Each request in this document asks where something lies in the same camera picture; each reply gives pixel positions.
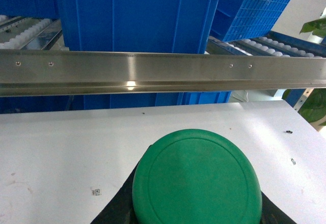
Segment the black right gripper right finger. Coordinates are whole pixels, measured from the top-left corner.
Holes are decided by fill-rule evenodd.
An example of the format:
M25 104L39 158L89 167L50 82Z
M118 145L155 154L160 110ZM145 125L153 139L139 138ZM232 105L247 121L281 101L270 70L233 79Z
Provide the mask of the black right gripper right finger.
M263 192L260 224L296 224L287 214L278 208Z

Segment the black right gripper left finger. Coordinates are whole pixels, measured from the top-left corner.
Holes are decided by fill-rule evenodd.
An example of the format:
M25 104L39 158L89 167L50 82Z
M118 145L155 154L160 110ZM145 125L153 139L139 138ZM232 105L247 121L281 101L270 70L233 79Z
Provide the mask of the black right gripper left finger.
M112 200L93 219L92 223L146 223L143 216L148 204L147 198L150 167L153 150L148 147L141 160L115 194Z

